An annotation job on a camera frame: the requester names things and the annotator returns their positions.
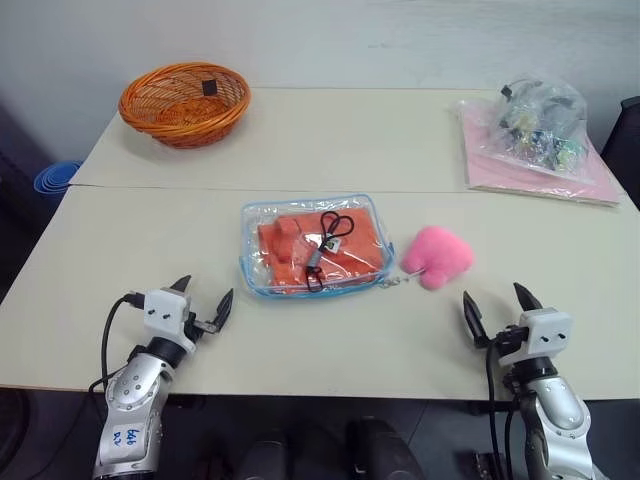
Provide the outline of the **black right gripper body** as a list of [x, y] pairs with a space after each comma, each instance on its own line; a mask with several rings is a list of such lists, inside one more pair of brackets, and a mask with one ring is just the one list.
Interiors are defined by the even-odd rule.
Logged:
[[490, 338], [484, 328], [480, 329], [480, 347], [487, 350], [485, 363], [490, 364], [493, 353], [497, 353], [505, 364], [516, 364], [524, 361], [525, 358], [521, 348], [528, 340], [528, 328], [508, 325], [505, 330]]

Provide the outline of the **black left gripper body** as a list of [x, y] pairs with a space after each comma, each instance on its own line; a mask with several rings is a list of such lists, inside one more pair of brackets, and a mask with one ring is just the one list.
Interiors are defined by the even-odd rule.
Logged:
[[190, 312], [184, 324], [184, 334], [190, 341], [199, 341], [204, 334], [216, 334], [223, 327], [223, 322], [216, 317], [212, 321], [200, 321], [195, 312]]

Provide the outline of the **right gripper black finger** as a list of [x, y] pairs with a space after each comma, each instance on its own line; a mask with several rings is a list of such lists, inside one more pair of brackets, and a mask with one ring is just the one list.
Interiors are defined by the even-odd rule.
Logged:
[[514, 282], [513, 286], [516, 297], [523, 311], [540, 310], [543, 308], [542, 303], [524, 285]]
[[467, 291], [463, 292], [462, 301], [464, 318], [473, 337], [474, 346], [487, 348], [490, 344], [490, 338], [482, 324], [482, 314], [478, 305]]

